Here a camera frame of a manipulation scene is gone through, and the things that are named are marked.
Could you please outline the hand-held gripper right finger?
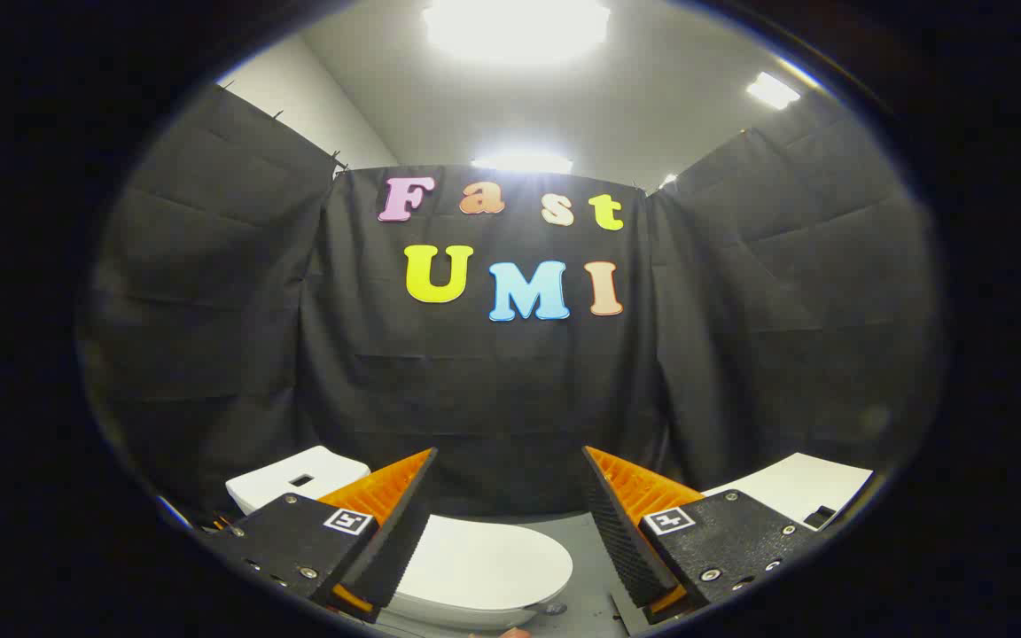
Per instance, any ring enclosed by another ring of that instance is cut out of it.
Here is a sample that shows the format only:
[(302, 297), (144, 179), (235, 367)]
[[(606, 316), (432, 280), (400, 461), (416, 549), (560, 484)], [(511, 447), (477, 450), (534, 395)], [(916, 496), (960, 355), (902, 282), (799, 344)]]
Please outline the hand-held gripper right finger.
[(743, 490), (704, 495), (599, 448), (581, 456), (588, 513), (650, 625), (744, 593), (814, 545), (814, 529)]

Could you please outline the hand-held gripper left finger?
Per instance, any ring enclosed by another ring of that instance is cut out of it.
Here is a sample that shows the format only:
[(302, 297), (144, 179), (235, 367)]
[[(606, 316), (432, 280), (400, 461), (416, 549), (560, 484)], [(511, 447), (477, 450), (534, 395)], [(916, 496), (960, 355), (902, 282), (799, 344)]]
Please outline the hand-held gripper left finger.
[(317, 498), (283, 493), (204, 546), (255, 584), (374, 623), (428, 525), (437, 456), (427, 448)]

